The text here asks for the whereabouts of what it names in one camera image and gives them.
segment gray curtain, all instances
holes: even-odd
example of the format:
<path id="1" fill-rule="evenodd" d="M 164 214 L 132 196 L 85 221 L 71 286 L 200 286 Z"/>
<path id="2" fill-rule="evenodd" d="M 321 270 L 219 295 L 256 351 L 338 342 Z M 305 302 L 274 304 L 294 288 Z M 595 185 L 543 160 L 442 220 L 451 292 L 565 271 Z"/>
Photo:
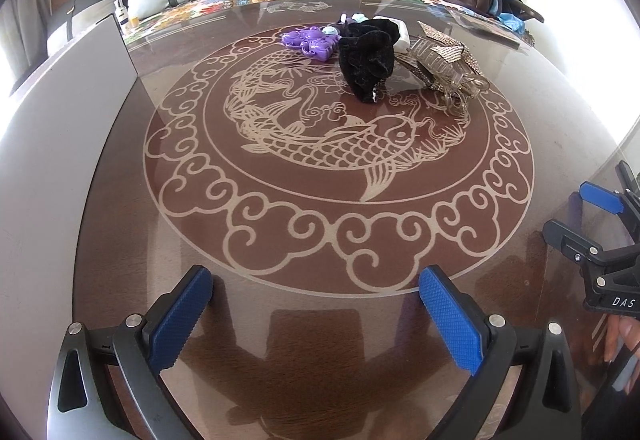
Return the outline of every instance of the gray curtain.
<path id="1" fill-rule="evenodd" d="M 6 0 L 0 7 L 0 46 L 19 86 L 47 58 L 50 0 Z"/>

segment blue textured pad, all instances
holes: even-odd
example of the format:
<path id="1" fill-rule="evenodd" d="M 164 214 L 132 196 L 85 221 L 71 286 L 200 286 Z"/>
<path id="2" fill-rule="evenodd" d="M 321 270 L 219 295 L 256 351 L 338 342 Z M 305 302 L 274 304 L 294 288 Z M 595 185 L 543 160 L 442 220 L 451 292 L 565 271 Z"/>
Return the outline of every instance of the blue textured pad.
<path id="1" fill-rule="evenodd" d="M 600 207 L 603 211 L 611 214 L 620 214 L 625 210 L 617 194 L 591 182 L 584 182 L 580 186 L 580 197 L 591 205 Z"/>
<path id="2" fill-rule="evenodd" d="M 481 337 L 465 312 L 429 269 L 420 274 L 420 298 L 456 365 L 475 375 L 482 363 Z"/>
<path id="3" fill-rule="evenodd" d="M 203 267 L 176 299 L 156 328 L 156 332 L 149 338 L 148 363 L 155 375 L 174 365 L 191 330 L 211 299 L 212 290 L 213 276 Z"/>

